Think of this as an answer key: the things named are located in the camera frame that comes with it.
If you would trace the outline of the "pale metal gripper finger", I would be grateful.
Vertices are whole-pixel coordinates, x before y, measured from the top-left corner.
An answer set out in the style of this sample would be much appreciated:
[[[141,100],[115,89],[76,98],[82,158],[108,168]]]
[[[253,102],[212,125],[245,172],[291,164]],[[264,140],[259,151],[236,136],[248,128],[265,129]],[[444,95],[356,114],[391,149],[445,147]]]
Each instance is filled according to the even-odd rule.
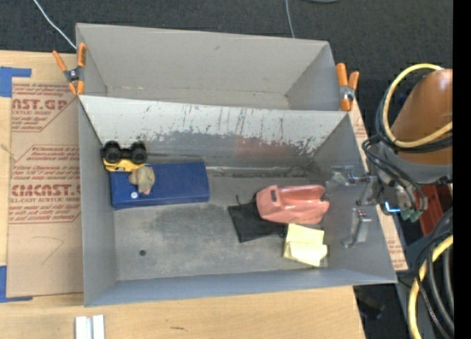
[[[344,248],[352,248],[360,243],[365,243],[372,218],[366,210],[354,208],[349,235],[341,241]]]
[[[376,185],[376,177],[369,173],[357,174],[351,165],[332,166],[330,168],[330,178],[325,183],[325,197],[331,197],[337,187],[356,185],[362,185],[364,193],[366,193],[368,190],[373,190]]]

